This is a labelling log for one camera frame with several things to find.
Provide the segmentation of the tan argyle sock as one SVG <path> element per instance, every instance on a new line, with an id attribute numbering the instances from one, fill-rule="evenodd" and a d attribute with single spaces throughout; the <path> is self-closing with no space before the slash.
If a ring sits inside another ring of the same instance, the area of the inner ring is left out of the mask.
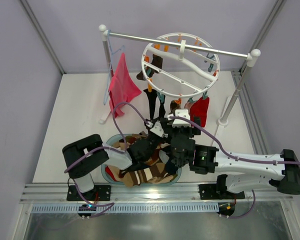
<path id="1" fill-rule="evenodd" d="M 170 108 L 170 114 L 175 115 L 176 110 L 181 109 L 181 102 L 179 100 L 172 100 L 169 105 Z"/>

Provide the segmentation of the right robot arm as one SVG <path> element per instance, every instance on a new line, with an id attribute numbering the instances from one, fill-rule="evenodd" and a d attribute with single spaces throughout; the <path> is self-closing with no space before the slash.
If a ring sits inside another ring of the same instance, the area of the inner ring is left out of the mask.
<path id="1" fill-rule="evenodd" d="M 280 154 L 238 154 L 226 151 L 221 142 L 200 125 L 182 116 L 171 116 L 172 120 L 186 122 L 210 137 L 217 145 L 214 157 L 215 171 L 240 173 L 228 175 L 224 182 L 228 192 L 274 187 L 287 195 L 300 195 L 300 161 L 293 150 L 284 149 Z"/>

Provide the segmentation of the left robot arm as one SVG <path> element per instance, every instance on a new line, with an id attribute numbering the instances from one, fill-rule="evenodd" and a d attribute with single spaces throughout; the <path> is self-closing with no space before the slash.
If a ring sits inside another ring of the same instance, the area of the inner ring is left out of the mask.
<path id="1" fill-rule="evenodd" d="M 104 144 L 98 134 L 65 146 L 62 149 L 67 166 L 64 172 L 74 181 L 77 194 L 80 196 L 95 189 L 91 171 L 102 164 L 124 170 L 127 175 L 132 173 L 132 183 L 128 184 L 129 187 L 152 179 L 153 172 L 146 161 L 152 158 L 167 134 L 159 121 L 148 121 L 146 127 L 149 128 L 147 137 L 139 138 L 130 145 L 127 144 L 126 137 L 122 137 L 124 150 Z"/>

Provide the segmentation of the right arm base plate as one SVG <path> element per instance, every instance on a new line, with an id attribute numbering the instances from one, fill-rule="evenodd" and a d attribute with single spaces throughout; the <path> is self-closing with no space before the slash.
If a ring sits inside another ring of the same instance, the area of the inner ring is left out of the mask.
<path id="1" fill-rule="evenodd" d="M 217 184 L 199 184 L 198 192 L 201 200 L 243 200 L 245 199 L 245 193 L 242 191 L 240 193 L 231 193 L 225 191 L 223 193 L 217 192 Z"/>

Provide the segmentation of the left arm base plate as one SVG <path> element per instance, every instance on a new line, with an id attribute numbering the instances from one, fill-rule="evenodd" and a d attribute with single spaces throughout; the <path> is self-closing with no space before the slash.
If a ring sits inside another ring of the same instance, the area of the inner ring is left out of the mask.
<path id="1" fill-rule="evenodd" d="M 111 197 L 111 186 L 95 184 L 94 188 L 92 190 L 87 191 L 85 193 L 81 193 L 81 194 L 89 202 L 94 202 L 94 201 L 108 202 L 108 201 L 110 201 L 110 197 Z M 66 200 L 68 202 L 82 201 L 82 198 L 80 197 L 75 185 L 70 185 L 68 187 Z"/>

